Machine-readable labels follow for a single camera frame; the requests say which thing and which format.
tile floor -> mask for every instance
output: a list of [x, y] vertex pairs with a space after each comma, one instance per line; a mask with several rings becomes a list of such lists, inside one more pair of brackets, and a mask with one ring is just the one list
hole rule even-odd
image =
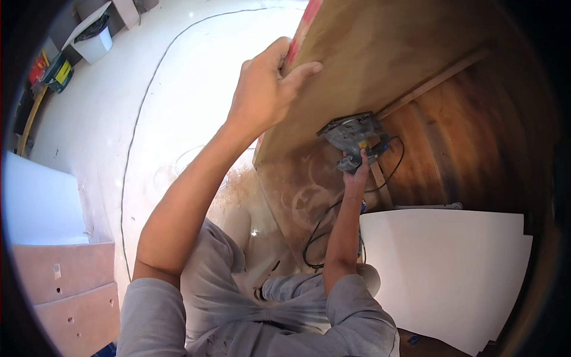
[[[124, 187], [123, 231], [131, 270], [140, 231], [179, 168], [177, 159], [214, 135], [230, 108], [242, 62], [279, 36], [293, 37], [306, 5], [161, 0], [142, 15], [141, 26], [123, 29], [113, 38], [105, 57], [93, 65], [79, 62], [65, 91], [46, 101], [30, 159], [77, 178], [91, 240], [116, 242], [120, 304], [128, 285], [120, 230], [123, 175], [147, 86]], [[255, 11], [206, 19], [246, 9]], [[175, 40], [150, 82], [169, 43], [203, 19]], [[295, 264], [252, 169], [252, 153], [246, 151], [228, 173], [208, 216], [219, 224], [233, 207], [246, 208], [252, 215], [248, 265], [261, 271], [282, 256], [280, 269], [290, 274]], [[243, 285], [255, 279], [247, 276]]]

power tool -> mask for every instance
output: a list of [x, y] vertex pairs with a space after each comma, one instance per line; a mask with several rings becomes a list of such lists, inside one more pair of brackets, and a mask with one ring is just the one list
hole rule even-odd
[[[318, 131], [317, 135], [347, 153], [346, 157], [337, 161], [337, 168], [352, 173], [362, 164], [361, 149], [366, 150], [371, 164], [384, 153], [391, 141], [383, 130], [383, 123], [376, 120], [371, 111], [335, 118]], [[380, 142], [370, 147], [367, 139], [372, 137], [378, 137]]]

left hand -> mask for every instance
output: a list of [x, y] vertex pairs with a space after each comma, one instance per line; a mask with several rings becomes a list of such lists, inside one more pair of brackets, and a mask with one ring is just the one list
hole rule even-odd
[[320, 72], [319, 62], [294, 68], [285, 78], [280, 74], [291, 40], [280, 37], [262, 53], [242, 64], [227, 124], [254, 138], [281, 122], [303, 82]]
[[355, 174], [350, 174], [347, 171], [343, 172], [343, 182], [345, 183], [345, 192], [350, 192], [357, 195], [362, 195], [365, 192], [365, 184], [369, 177], [369, 158], [365, 149], [361, 149], [361, 160], [363, 163]]

trash bag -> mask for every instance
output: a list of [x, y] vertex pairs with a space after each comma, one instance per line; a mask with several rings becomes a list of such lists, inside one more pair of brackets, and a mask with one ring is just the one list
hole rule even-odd
[[73, 41], [74, 43], [78, 43], [79, 41], [84, 41], [99, 35], [105, 27], [109, 24], [109, 14], [105, 12], [97, 21], [89, 25], [88, 28], [83, 30]]

person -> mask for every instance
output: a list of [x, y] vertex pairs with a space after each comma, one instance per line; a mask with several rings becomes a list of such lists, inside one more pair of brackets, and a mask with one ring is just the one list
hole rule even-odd
[[118, 356], [398, 356], [395, 323], [361, 277], [369, 271], [378, 290], [378, 274], [357, 265], [367, 160], [354, 175], [344, 173], [323, 273], [269, 279], [257, 290], [260, 301], [242, 295], [232, 277], [244, 271], [243, 251], [206, 219], [231, 165], [284, 119], [304, 81], [323, 69], [310, 62], [282, 78], [290, 41], [279, 38], [242, 64], [226, 122], [145, 224]]

